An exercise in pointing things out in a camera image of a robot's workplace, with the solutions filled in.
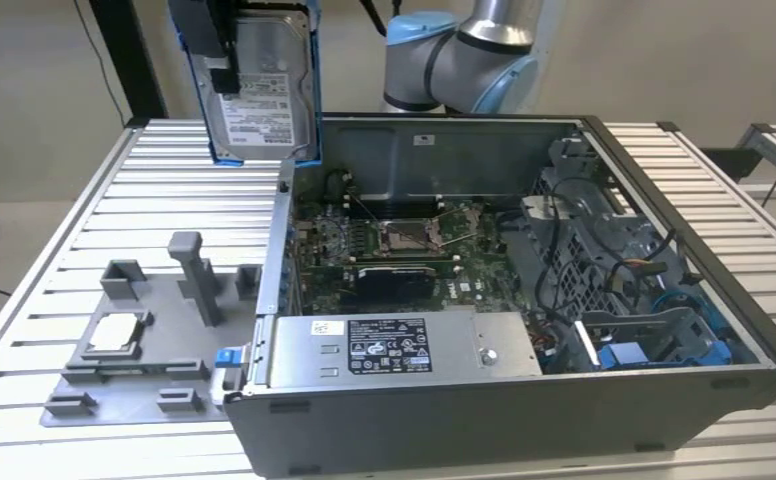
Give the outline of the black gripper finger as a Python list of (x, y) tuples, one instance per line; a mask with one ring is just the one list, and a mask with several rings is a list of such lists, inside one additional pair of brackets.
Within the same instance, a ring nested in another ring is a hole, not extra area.
[(189, 6), (188, 45), (204, 59), (213, 91), (218, 94), (240, 92), (236, 60), (236, 28), (232, 1), (192, 1)]

